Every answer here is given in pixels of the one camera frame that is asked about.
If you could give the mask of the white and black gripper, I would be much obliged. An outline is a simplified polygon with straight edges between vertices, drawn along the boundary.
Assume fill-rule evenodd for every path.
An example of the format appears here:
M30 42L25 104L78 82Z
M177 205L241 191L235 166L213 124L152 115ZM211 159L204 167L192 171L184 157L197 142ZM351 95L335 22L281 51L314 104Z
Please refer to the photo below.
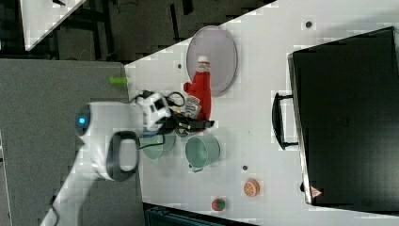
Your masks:
M169 134L174 130L172 110L163 94L142 92L137 103L143 109L144 134ZM214 124L214 121L180 121L178 127L185 130L204 130L213 127Z

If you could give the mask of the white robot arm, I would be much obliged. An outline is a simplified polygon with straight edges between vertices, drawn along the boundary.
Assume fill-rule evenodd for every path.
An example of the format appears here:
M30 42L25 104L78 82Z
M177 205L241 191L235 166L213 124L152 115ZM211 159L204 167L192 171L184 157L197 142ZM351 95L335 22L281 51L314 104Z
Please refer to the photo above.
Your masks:
M199 132L214 125L173 110L159 92L143 90L124 102L91 102L75 117L79 148L69 175L40 226L78 226L79 213L97 180L124 182L137 171L142 149L162 147L177 129Z

